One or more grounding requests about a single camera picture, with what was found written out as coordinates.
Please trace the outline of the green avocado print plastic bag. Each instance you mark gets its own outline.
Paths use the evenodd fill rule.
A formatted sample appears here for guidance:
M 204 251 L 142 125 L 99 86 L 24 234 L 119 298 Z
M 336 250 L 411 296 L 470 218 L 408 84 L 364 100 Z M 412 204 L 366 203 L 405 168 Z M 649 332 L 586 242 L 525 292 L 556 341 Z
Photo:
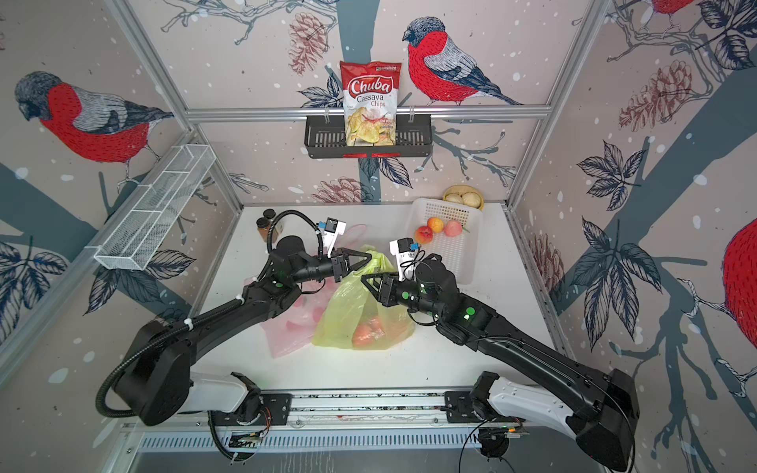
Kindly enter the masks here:
M 343 350 L 380 351 L 388 350 L 414 334 L 415 323 L 406 310 L 400 305 L 384 307 L 378 304 L 361 281 L 361 277 L 366 274 L 396 272 L 390 259 L 372 246 L 363 246 L 361 250 L 372 254 L 372 261 L 338 284 L 315 329 L 311 344 Z M 386 336 L 378 339 L 369 349 L 354 349 L 352 337 L 356 328 L 360 324 L 367 324 L 372 317 L 380 318 Z

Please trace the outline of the red peach front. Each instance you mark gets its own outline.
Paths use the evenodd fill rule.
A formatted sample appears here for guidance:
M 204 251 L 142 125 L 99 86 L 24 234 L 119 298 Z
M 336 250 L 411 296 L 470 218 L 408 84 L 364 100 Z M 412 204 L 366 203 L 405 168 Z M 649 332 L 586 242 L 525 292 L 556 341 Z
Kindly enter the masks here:
M 352 337 L 352 347 L 356 350 L 369 349 L 382 338 L 384 333 L 369 324 L 360 324 Z

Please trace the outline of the red yellow peach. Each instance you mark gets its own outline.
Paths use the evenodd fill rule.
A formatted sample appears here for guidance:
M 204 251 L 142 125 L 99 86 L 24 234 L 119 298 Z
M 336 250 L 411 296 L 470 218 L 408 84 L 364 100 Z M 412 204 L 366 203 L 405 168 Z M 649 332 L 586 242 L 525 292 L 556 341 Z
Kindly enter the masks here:
M 429 226 L 419 227 L 414 234 L 414 240 L 420 246 L 427 246 L 433 242 L 434 232 Z

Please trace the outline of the orange yellow peach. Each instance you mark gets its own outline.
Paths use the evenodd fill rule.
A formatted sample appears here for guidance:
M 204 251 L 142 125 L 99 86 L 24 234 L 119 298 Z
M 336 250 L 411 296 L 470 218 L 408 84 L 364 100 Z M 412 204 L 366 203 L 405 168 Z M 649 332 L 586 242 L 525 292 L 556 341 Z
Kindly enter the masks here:
M 427 226 L 434 234 L 441 234 L 445 228 L 445 222 L 441 218 L 433 217 L 427 221 Z

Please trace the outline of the pink plastic bag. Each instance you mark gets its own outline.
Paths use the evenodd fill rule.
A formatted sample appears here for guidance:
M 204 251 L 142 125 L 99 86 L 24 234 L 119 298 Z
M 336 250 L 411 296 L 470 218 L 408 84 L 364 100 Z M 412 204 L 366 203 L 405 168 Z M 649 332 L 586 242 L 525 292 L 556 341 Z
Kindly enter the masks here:
M 351 228 L 346 226 L 343 235 L 348 236 L 346 244 L 355 244 L 366 231 L 364 225 Z M 315 281 L 310 278 L 310 270 L 323 258 L 330 258 L 323 252 L 323 238 L 317 225 L 317 254 L 310 256 L 305 251 L 303 241 L 297 236 L 280 238 L 272 246 L 269 254 L 273 257 L 276 280 L 293 284 L 300 295 L 286 311 L 272 321 L 263 324 L 271 356 L 275 359 L 291 354 L 311 343 L 315 329 L 323 316 L 329 300 L 337 289 L 332 278 Z M 335 256 L 333 248 L 331 257 Z

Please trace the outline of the red peach top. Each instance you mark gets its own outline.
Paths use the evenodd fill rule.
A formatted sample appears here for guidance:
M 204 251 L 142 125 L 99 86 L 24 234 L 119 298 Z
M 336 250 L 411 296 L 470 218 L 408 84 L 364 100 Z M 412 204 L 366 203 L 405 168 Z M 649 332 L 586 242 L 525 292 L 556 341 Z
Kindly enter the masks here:
M 457 222 L 455 220 L 450 220 L 449 222 L 446 222 L 444 233 L 449 238 L 456 238 L 460 237 L 464 232 L 463 225 L 460 222 Z

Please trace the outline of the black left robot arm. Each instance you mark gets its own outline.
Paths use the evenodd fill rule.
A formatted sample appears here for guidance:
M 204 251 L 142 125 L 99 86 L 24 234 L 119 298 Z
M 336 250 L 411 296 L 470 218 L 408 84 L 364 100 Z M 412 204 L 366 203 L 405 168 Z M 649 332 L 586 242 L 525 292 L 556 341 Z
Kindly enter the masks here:
M 143 325 L 96 393 L 95 407 L 102 416 L 137 417 L 146 426 L 156 426 L 177 414 L 196 412 L 232 414 L 242 424 L 262 415 L 261 390 L 247 376 L 195 374 L 193 366 L 246 329 L 283 315 L 303 296 L 305 283 L 340 282 L 372 259 L 368 252 L 336 246 L 345 231 L 343 222 L 329 218 L 316 223 L 298 210 L 285 210 L 274 220 L 289 216 L 310 227 L 317 252 L 308 254 L 298 236 L 268 236 L 262 270 L 232 301 L 175 324 Z

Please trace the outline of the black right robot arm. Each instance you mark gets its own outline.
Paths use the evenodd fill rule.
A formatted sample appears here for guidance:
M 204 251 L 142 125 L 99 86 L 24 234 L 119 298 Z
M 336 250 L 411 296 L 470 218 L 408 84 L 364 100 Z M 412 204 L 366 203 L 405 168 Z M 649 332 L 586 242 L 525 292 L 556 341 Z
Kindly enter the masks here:
M 403 305 L 410 315 L 431 315 L 447 340 L 514 368 L 534 388 L 481 374 L 472 401 L 484 420 L 528 419 L 576 441 L 590 458 L 614 471 L 632 471 L 640 406 L 634 380 L 621 370 L 601 372 L 549 348 L 496 309 L 463 293 L 442 259 L 417 264 L 414 277 L 377 273 L 361 279 L 385 307 Z

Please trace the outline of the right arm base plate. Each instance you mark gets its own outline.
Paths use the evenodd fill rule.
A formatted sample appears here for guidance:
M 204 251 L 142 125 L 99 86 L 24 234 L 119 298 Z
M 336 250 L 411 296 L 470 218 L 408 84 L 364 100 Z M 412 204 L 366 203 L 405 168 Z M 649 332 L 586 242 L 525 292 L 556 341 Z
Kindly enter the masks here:
M 499 414 L 479 394 L 471 390 L 450 390 L 444 393 L 443 411 L 450 424 L 474 424 L 484 420 L 494 423 L 515 423 L 520 425 L 522 419 Z

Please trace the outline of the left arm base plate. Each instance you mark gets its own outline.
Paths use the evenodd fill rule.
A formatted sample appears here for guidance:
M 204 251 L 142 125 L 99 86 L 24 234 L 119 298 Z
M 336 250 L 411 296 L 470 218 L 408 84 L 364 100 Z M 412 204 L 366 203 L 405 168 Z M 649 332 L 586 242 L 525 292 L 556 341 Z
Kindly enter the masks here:
M 211 411 L 217 427 L 280 427 L 286 426 L 292 407 L 289 393 L 262 392 L 248 396 L 234 412 Z

